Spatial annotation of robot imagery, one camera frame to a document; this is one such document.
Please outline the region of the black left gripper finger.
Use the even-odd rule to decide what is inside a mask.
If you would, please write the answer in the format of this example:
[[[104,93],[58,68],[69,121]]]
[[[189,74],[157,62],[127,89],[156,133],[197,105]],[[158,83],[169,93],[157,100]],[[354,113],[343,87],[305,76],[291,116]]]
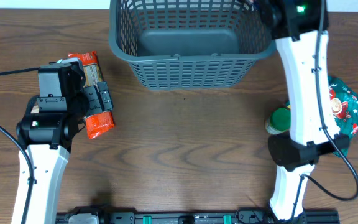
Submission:
[[[83,92],[89,101],[89,109],[86,116],[92,116],[103,112],[100,94],[95,86],[84,87]]]
[[[97,82],[99,94],[101,97],[101,105],[104,111],[111,111],[114,108],[108,84],[106,82]]]

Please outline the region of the orange spaghetti package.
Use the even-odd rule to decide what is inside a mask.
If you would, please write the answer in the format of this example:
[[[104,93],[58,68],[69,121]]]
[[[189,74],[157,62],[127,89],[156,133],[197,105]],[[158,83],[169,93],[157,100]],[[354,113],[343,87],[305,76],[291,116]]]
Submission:
[[[98,90],[97,82],[105,82],[96,51],[87,53],[69,53],[68,57],[78,58],[82,62],[85,73],[84,87],[95,86]],[[85,115],[86,131],[90,139],[94,139],[104,134],[115,126],[111,111],[103,110],[100,114],[92,116]]]

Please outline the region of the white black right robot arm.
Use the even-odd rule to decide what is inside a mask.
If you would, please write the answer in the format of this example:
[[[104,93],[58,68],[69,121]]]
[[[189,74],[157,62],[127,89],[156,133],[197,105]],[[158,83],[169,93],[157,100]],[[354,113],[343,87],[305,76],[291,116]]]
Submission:
[[[322,155],[349,147],[339,132],[329,96],[325,1],[260,1],[262,22],[280,54],[290,103],[290,128],[270,136],[268,149],[277,165],[269,205],[279,223],[306,218],[302,200],[307,180]]]

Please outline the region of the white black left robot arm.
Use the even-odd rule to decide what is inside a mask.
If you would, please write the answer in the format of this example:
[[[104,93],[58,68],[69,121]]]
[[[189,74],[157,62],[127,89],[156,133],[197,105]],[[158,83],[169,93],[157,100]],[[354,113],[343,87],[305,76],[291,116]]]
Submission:
[[[109,121],[113,103],[97,68],[80,57],[42,65],[39,94],[27,103],[16,133],[24,151],[13,223],[54,223],[65,167],[80,124]]]

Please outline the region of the teal small snack packet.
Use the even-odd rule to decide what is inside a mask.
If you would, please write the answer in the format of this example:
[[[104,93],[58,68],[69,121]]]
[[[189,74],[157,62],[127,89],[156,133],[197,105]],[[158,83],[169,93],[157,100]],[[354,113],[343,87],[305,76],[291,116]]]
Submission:
[[[69,58],[67,58],[67,59],[60,59],[60,60],[57,61],[57,63],[70,63],[70,62],[71,62],[70,60],[71,60],[71,59],[69,59]]]

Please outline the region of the beige cream snack pouch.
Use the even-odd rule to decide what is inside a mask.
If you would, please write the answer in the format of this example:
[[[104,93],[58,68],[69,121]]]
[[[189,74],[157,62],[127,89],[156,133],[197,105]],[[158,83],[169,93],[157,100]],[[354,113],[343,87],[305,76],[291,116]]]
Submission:
[[[31,113],[39,113],[39,107],[37,105],[33,106]]]

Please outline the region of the grey plastic mesh basket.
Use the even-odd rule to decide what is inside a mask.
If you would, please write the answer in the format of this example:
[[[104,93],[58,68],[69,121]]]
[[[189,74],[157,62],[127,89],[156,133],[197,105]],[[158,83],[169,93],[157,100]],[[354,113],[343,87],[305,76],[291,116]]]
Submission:
[[[109,45],[151,90],[228,88],[276,46],[236,0],[111,0]]]

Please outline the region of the green lid glass jar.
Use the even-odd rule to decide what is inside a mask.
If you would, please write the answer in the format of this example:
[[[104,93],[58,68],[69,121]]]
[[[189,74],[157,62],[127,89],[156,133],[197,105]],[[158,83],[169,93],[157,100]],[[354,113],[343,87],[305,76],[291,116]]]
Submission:
[[[275,110],[265,122],[265,129],[269,134],[280,134],[288,131],[291,125],[291,112],[287,108]]]

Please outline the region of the green Nescafe coffee bag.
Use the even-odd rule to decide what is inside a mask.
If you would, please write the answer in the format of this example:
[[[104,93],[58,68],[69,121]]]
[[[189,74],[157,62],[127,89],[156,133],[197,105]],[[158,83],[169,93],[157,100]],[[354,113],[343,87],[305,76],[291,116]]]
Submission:
[[[338,132],[352,139],[358,133],[358,95],[337,77],[328,76],[328,82]]]

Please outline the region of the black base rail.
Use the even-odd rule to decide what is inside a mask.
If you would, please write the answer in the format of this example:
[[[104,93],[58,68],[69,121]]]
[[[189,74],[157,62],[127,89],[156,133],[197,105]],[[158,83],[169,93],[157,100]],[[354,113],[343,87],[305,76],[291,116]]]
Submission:
[[[56,215],[55,223],[100,224],[247,224],[247,223],[298,223],[340,224],[336,210],[305,210],[289,220],[277,220],[267,208],[242,207],[236,211],[212,212],[137,212],[111,207],[76,207],[68,213]]]

